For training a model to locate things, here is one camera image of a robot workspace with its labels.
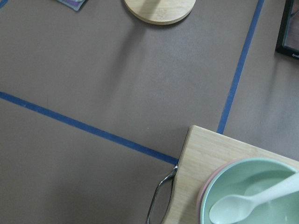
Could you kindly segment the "wooden cutting board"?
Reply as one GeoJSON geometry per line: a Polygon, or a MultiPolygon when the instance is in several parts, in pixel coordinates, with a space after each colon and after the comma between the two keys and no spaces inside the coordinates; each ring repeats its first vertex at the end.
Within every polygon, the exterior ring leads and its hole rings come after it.
{"type": "Polygon", "coordinates": [[[235,140],[199,126],[191,126],[179,160],[172,171],[157,185],[146,223],[149,224],[158,191],[172,180],[171,196],[163,224],[197,224],[200,191],[227,165],[244,158],[262,157],[281,161],[299,169],[299,162],[288,157],[235,140]]]}

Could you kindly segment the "wooden mug tree stand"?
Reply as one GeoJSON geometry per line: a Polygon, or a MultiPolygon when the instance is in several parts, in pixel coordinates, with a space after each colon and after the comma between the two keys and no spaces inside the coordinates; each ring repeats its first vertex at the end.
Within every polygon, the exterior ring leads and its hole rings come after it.
{"type": "Polygon", "coordinates": [[[192,11],[196,0],[124,0],[125,6],[138,19],[154,25],[171,25],[192,11]]]}

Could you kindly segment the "grey folded cloth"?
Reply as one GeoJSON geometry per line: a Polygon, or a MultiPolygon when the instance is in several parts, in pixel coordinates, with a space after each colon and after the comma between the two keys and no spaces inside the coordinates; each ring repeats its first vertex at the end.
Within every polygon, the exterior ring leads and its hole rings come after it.
{"type": "Polygon", "coordinates": [[[57,0],[59,3],[71,8],[74,11],[79,11],[85,4],[86,0],[57,0]]]}

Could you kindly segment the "pink bowl under green bowl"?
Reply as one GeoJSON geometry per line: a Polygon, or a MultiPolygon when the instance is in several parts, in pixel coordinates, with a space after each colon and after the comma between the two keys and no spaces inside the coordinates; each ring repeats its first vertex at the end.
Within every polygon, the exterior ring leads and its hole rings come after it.
{"type": "Polygon", "coordinates": [[[213,180],[214,177],[216,177],[216,175],[218,173],[220,173],[222,170],[224,170],[225,168],[227,168],[228,166],[230,166],[231,164],[237,162],[237,160],[231,161],[229,163],[224,164],[223,166],[217,168],[204,182],[204,184],[202,185],[202,187],[200,188],[198,197],[197,197],[197,202],[196,202],[196,211],[199,213],[200,212],[200,207],[201,207],[201,203],[203,200],[203,195],[209,185],[209,183],[213,180]]]}

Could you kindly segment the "white plastic spoon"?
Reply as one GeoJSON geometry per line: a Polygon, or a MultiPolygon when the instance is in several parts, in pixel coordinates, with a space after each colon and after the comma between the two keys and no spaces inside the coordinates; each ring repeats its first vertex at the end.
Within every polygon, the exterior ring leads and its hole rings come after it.
{"type": "Polygon", "coordinates": [[[218,200],[209,211],[213,224],[233,224],[246,219],[259,205],[299,191],[299,174],[295,173],[268,189],[252,195],[228,195],[218,200]]]}

